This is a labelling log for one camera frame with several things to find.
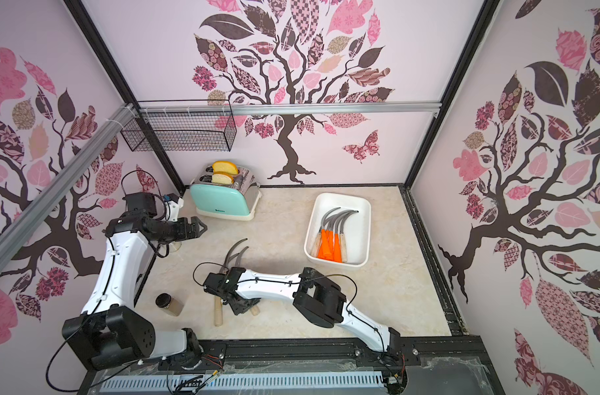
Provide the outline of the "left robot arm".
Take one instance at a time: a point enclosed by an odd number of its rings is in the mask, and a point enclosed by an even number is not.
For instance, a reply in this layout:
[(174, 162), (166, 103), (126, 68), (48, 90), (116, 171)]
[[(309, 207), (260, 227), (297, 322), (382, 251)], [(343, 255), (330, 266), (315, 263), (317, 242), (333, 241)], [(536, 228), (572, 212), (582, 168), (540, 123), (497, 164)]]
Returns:
[(135, 312), (145, 278), (160, 247), (192, 240), (207, 227), (197, 217), (180, 217), (176, 194), (127, 194), (125, 212), (104, 231), (105, 259), (80, 316), (64, 322), (64, 344), (89, 372), (167, 360), (178, 370), (201, 363), (202, 348), (192, 329), (158, 331)]

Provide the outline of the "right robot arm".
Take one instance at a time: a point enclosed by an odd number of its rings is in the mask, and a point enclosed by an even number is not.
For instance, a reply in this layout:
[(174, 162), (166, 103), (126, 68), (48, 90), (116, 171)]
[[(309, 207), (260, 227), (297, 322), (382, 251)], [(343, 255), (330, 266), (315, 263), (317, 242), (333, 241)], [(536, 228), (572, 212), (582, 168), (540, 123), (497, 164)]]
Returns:
[(403, 360), (400, 333), (371, 319), (358, 310), (354, 297), (347, 297), (341, 286), (314, 268), (301, 273), (274, 275), (245, 268), (230, 268), (210, 273), (200, 286), (230, 306), (236, 315), (243, 314), (262, 300), (289, 302), (311, 324), (324, 329), (341, 327), (377, 353), (384, 364)]

